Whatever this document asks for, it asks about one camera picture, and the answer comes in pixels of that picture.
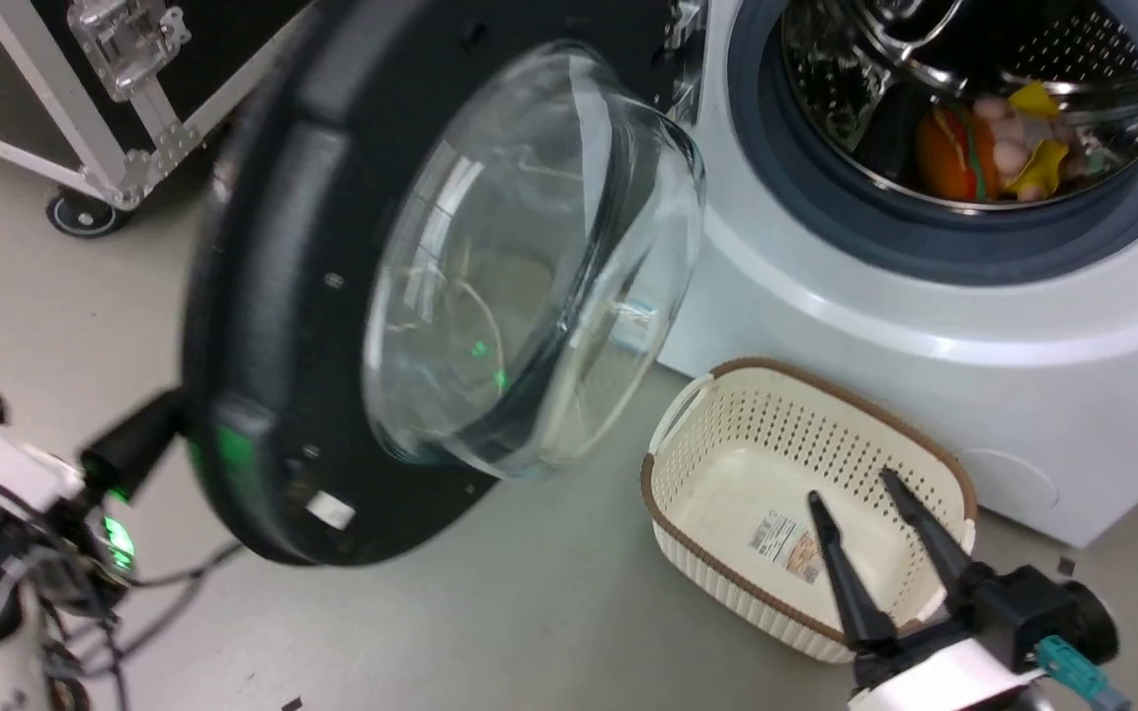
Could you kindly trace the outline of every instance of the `washing machine door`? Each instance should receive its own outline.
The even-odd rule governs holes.
[[[618,417],[703,207],[669,0],[333,1],[236,137],[184,342],[209,503],[266,557],[404,551]]]

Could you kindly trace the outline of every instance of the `laundry basket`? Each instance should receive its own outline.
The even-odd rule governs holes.
[[[933,615],[945,595],[882,468],[972,551],[978,503],[951,455],[871,402],[765,358],[719,365],[678,394],[652,437],[642,489],[655,539],[678,570],[797,651],[849,662],[809,490],[825,499],[855,570],[900,629]]]

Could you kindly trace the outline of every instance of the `washing machine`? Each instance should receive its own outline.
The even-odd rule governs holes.
[[[1031,3],[998,41],[960,36],[974,5],[709,0],[708,243],[660,359],[831,378],[956,454],[986,507],[1083,546],[1138,504],[1138,0]],[[925,193],[890,116],[993,76],[1066,105],[1087,172],[1029,204]]]
[[[918,116],[1040,89],[1047,195],[925,180]],[[273,561],[563,471],[658,359],[840,382],[1074,545],[1138,503],[1137,0],[322,0],[213,201],[184,428]]]

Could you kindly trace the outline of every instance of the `basket handle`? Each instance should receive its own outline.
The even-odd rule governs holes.
[[[706,373],[684,386],[683,390],[674,396],[674,400],[661,415],[661,421],[655,424],[655,431],[652,432],[652,439],[649,440],[649,454],[655,455],[660,452],[665,443],[674,436],[674,432],[683,427],[683,422],[692,413],[693,406],[699,404],[700,397],[704,395],[706,386],[714,379],[714,373]]]
[[[976,537],[978,524],[972,521],[972,519],[965,519],[965,532],[963,532],[963,536],[960,537],[960,548],[963,548],[963,552],[968,554],[972,553],[972,544],[974,544]],[[925,603],[924,606],[921,607],[921,611],[916,613],[916,621],[924,622],[929,620],[929,618],[933,617],[933,613],[939,611],[939,607],[942,607],[942,602],[945,602],[946,598],[947,590],[939,588],[939,593],[934,593],[933,597],[930,598],[930,602]]]

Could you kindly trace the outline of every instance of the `gray floor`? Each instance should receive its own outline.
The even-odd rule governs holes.
[[[195,166],[167,183],[122,235],[82,243],[41,214],[50,185],[0,162],[0,391],[15,437],[72,453],[173,381],[203,175]],[[239,559],[131,662],[135,708],[277,711],[296,697],[306,711],[843,708],[844,668],[753,630],[652,541],[637,465],[682,382],[652,374],[577,471],[497,487],[407,557],[357,571]],[[122,515],[147,572],[226,537],[176,453]],[[988,519],[978,548],[989,562],[1056,567],[1057,544]],[[1125,652],[1111,673],[1138,708],[1138,510],[1070,555],[1120,614]],[[166,602],[131,600],[130,627]],[[96,698],[112,708],[107,688]]]

